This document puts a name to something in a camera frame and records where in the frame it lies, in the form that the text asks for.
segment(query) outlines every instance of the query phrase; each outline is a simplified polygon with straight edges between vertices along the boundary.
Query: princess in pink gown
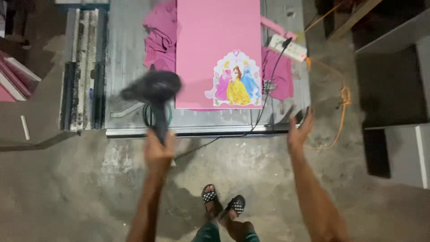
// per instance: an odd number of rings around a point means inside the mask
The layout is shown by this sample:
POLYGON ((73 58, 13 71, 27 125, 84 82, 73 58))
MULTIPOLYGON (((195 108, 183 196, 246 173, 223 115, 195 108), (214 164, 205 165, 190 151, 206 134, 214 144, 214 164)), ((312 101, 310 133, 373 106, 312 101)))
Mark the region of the princess in pink gown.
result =
POLYGON ((232 79, 231 77, 231 70, 229 69, 230 62, 227 61, 224 64, 224 69, 222 70, 222 74, 219 77, 219 84, 216 85, 216 93, 215 97, 218 100, 226 101, 227 100, 227 87, 228 82, 232 79))

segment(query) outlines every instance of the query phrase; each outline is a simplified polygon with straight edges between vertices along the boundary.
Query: princess in yellow gown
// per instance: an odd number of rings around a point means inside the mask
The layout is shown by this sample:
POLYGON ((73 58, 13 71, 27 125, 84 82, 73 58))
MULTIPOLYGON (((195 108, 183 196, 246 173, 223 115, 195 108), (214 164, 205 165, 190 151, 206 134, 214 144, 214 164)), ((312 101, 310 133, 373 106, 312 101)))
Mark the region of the princess in yellow gown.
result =
POLYGON ((242 73, 239 70, 239 66, 233 69, 233 78, 229 81, 227 87, 227 99, 230 105, 239 104, 247 105, 251 102, 249 94, 246 92, 246 88, 240 81, 242 73))

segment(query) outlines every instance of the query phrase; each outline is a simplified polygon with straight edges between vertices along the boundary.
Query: green shorts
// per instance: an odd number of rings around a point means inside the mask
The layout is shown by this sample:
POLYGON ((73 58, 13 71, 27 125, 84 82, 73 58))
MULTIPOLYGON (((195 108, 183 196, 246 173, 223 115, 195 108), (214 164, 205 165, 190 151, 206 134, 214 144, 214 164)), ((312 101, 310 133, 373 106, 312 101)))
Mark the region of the green shorts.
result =
MULTIPOLYGON (((219 229, 216 222, 204 224, 194 237, 193 242, 221 242, 219 229)), ((255 231, 249 230, 246 234, 245 242, 260 242, 255 231)))

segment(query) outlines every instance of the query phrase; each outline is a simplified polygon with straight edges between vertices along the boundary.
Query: power strip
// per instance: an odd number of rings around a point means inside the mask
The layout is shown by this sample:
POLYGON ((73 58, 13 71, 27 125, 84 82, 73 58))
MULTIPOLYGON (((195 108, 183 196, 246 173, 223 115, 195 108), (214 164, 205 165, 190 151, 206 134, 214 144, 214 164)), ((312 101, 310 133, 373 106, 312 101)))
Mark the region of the power strip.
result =
MULTIPOLYGON (((268 47, 271 50, 281 53, 284 49, 284 47, 282 47, 282 43, 284 43, 286 40, 287 39, 285 39, 284 37, 278 34, 274 34, 268 47)), ((303 62, 304 59, 307 57, 307 49, 299 44, 291 42, 285 49, 284 55, 303 62)))

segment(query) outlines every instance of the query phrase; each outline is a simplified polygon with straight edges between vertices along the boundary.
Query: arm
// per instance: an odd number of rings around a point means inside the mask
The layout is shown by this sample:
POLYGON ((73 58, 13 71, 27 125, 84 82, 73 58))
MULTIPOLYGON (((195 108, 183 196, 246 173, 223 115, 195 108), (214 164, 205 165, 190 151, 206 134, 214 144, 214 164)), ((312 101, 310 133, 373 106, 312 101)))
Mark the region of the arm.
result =
POLYGON ((290 118, 288 149, 294 172, 296 190, 304 222, 313 242, 351 241, 346 223, 321 188, 311 167, 304 157, 303 144, 312 130, 313 113, 308 109, 307 116, 296 129, 296 119, 290 118))
POLYGON ((148 130, 145 147, 147 175, 127 242, 155 241, 158 204, 164 186, 164 177, 174 157, 173 146, 174 139, 171 133, 168 134, 164 147, 155 133, 148 130))

